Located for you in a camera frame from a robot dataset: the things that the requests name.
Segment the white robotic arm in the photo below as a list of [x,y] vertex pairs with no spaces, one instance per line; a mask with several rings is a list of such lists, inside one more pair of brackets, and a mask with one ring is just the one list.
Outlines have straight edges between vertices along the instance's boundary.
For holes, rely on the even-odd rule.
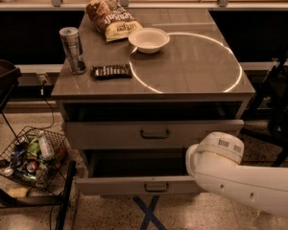
[[240,166],[244,144],[222,132],[186,153],[186,168],[204,190],[288,219],[288,168]]

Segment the speckled floor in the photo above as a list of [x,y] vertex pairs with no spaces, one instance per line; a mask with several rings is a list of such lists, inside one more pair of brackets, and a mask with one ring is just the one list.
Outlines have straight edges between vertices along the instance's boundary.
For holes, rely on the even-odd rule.
[[[8,113],[6,114],[15,133],[25,126],[47,127],[52,122],[51,113]],[[55,124],[50,129],[61,132],[61,117],[55,113]],[[264,123],[249,123],[263,129]],[[269,165],[280,152],[279,148],[262,144],[248,137],[241,137],[246,146],[244,163],[250,165]],[[13,134],[0,117],[0,154],[12,141]],[[74,178],[86,175],[84,163],[76,150],[68,149],[68,160],[76,160],[77,172]],[[68,164],[62,167],[66,174]],[[58,194],[63,181],[56,180],[51,190]],[[0,188],[21,187],[0,176]],[[152,200],[156,207],[151,220],[145,220],[143,210],[149,211]],[[55,229],[59,206],[30,208],[1,208],[0,230],[9,229]],[[64,229],[270,229],[288,230],[288,220],[279,218],[218,195],[203,193],[199,195],[124,195],[124,196],[84,196],[73,182],[70,203],[67,209]]]

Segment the black snack bar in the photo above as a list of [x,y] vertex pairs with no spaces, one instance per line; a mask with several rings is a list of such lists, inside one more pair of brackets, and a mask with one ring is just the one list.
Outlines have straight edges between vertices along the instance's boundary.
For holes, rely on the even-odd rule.
[[97,80],[130,79],[132,69],[129,64],[92,66],[91,75]]

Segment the black panel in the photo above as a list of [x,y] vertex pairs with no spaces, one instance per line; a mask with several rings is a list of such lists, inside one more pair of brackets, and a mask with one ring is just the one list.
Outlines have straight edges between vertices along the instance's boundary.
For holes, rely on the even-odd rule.
[[59,30],[79,27],[83,11],[0,11],[0,58],[13,64],[59,64]]
[[240,62],[271,61],[288,48],[288,11],[211,11]]

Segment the wire basket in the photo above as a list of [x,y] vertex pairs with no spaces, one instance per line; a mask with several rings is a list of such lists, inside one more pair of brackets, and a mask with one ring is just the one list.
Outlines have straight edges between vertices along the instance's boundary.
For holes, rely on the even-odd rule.
[[67,157],[67,143],[64,135],[43,131],[54,148],[54,157],[50,161],[42,158],[38,144],[38,135],[41,129],[26,126],[17,135],[18,140],[14,139],[1,153],[0,175],[30,187],[48,187]]

